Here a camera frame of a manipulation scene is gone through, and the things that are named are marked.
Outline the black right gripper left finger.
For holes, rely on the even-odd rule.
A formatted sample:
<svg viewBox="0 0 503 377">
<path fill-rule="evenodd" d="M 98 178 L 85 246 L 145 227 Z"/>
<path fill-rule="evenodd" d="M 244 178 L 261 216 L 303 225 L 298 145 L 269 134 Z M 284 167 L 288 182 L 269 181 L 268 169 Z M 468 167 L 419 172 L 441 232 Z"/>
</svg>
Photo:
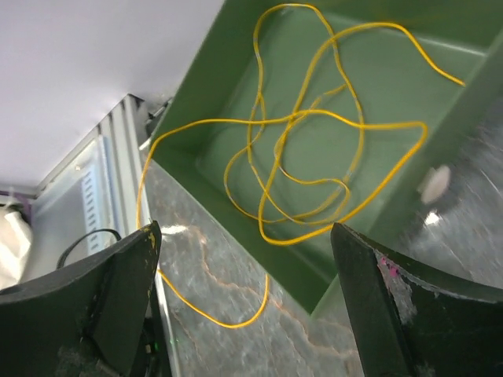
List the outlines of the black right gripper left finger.
<svg viewBox="0 0 503 377">
<path fill-rule="evenodd" d="M 162 235 L 157 221 L 1 292 L 3 376 L 128 376 Z"/>
</svg>

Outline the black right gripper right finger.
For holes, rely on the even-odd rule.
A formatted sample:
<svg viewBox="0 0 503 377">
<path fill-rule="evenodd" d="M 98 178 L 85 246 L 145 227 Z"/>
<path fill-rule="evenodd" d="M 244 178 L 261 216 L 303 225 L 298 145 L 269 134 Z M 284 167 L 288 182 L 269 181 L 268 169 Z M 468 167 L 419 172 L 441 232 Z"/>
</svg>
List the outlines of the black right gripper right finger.
<svg viewBox="0 0 503 377">
<path fill-rule="evenodd" d="M 367 376 L 500 376 L 502 290 L 336 223 L 334 259 Z"/>
</svg>

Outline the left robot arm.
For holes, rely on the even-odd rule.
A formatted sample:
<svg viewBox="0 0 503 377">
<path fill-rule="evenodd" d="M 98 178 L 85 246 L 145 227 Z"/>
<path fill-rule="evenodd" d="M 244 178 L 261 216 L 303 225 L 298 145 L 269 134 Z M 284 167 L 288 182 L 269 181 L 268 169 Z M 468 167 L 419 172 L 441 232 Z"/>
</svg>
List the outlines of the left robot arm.
<svg viewBox="0 0 503 377">
<path fill-rule="evenodd" d="M 18 284 L 32 245 L 32 230 L 21 213 L 1 207 L 1 289 Z"/>
</svg>

